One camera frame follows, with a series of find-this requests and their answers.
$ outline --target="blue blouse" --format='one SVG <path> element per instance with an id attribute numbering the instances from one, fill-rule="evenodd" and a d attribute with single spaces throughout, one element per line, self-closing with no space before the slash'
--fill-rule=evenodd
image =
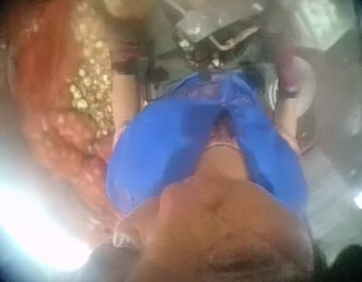
<path id="1" fill-rule="evenodd" d="M 214 122 L 228 112 L 251 181 L 302 214 L 307 184 L 298 155 L 266 116 L 243 73 L 192 75 L 149 104 L 120 137 L 107 171 L 107 195 L 129 214 L 170 183 L 193 174 Z"/>

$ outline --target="red fabric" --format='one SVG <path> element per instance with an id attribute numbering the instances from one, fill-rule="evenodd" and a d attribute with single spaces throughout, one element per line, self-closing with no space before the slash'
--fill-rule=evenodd
<path id="1" fill-rule="evenodd" d="M 106 197 L 106 162 L 87 154 L 97 125 L 88 115 L 71 109 L 66 79 L 77 74 L 80 62 L 80 48 L 70 28 L 72 5 L 72 0 L 54 0 L 31 9 L 18 7 L 12 13 L 10 37 L 18 48 L 13 95 L 22 110 L 22 130 L 34 158 L 67 180 L 91 211 L 85 218 L 75 211 L 78 220 L 68 218 L 74 215 L 64 210 L 60 214 L 95 245 L 119 217 Z"/>

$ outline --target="gold pattern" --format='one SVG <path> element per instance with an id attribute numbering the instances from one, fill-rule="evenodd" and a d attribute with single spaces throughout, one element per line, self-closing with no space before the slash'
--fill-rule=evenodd
<path id="1" fill-rule="evenodd" d="M 97 123 L 96 137 L 114 133 L 111 110 L 111 71 L 109 47 L 102 20 L 85 2 L 78 2 L 74 11 L 73 32 L 82 48 L 78 74 L 69 83 L 72 106 L 88 113 Z"/>

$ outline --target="skin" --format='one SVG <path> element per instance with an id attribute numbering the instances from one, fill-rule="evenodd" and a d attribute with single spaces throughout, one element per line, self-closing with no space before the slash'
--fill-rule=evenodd
<path id="1" fill-rule="evenodd" d="M 296 105 L 296 99 L 283 100 L 275 112 L 276 124 L 291 136 L 297 131 Z M 135 77 L 115 74 L 117 129 L 139 108 Z M 281 277 L 312 272 L 303 220 L 250 182 L 244 156 L 228 146 L 206 150 L 193 176 L 143 203 L 115 236 L 130 238 L 140 251 L 129 281 L 201 281 L 236 268 L 245 269 L 247 281 L 261 281 L 258 273 L 266 271 Z"/>

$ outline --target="bangle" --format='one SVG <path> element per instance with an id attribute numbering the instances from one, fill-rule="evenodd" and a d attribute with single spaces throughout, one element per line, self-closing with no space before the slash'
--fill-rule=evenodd
<path id="1" fill-rule="evenodd" d="M 136 75 L 138 72 L 137 61 L 121 61 L 111 64 L 114 73 L 121 75 Z"/>

